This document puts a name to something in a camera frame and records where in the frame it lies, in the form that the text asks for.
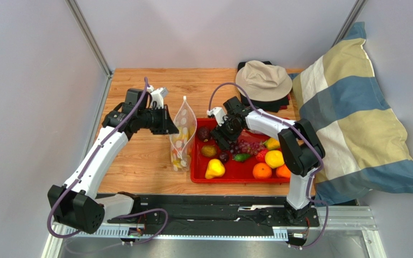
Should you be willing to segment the clear dotted zip top bag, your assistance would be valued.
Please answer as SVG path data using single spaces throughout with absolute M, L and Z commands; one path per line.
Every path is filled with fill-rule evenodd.
M 183 103 L 173 122 L 179 132 L 169 136 L 171 167 L 175 172 L 188 172 L 197 130 L 197 119 L 186 96 L 183 97 Z

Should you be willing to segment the small orange pumpkin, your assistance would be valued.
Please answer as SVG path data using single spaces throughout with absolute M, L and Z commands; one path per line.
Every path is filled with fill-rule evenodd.
M 175 141 L 175 148 L 178 152 L 184 152 L 184 151 L 188 151 L 191 149 L 191 143 L 189 140 L 187 141 L 183 141 L 181 139 L 177 139 Z

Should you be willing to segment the yellow banana bunch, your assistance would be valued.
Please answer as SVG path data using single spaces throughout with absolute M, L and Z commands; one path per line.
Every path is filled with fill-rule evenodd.
M 189 128 L 188 127 L 181 127 L 181 131 L 180 131 L 180 139 L 181 140 L 189 140 L 190 138 L 190 134 L 189 134 Z

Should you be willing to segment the dark purple grape bunch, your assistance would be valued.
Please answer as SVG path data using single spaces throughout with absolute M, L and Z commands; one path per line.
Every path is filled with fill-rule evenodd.
M 230 152 L 232 155 L 241 154 L 241 153 L 242 153 L 242 150 L 241 150 L 241 147 L 240 147 L 240 143 L 238 143 L 238 142 L 231 142 L 231 143 L 230 143 L 229 152 Z

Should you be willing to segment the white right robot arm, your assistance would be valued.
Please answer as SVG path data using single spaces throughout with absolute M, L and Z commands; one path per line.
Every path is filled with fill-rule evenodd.
M 229 150 L 243 130 L 262 133 L 279 141 L 284 163 L 291 172 L 290 190 L 285 202 L 285 219 L 290 224 L 304 220 L 311 202 L 314 175 L 323 166 L 325 150 L 312 124 L 306 120 L 287 120 L 271 115 L 253 104 L 245 106 L 237 97 L 223 107 L 206 112 L 216 127 L 211 135 L 221 150 Z

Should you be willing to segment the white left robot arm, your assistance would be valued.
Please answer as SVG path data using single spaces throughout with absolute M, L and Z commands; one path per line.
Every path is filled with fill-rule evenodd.
M 142 215 L 139 196 L 121 191 L 97 198 L 98 188 L 117 154 L 140 129 L 148 129 L 154 135 L 179 132 L 163 102 L 167 95 L 165 87 L 129 89 L 124 102 L 105 116 L 92 149 L 79 167 L 63 185 L 53 185 L 48 191 L 51 211 L 47 228 L 51 235 L 62 237 L 54 232 L 54 221 L 74 228 L 77 233 L 93 234 L 110 219 Z

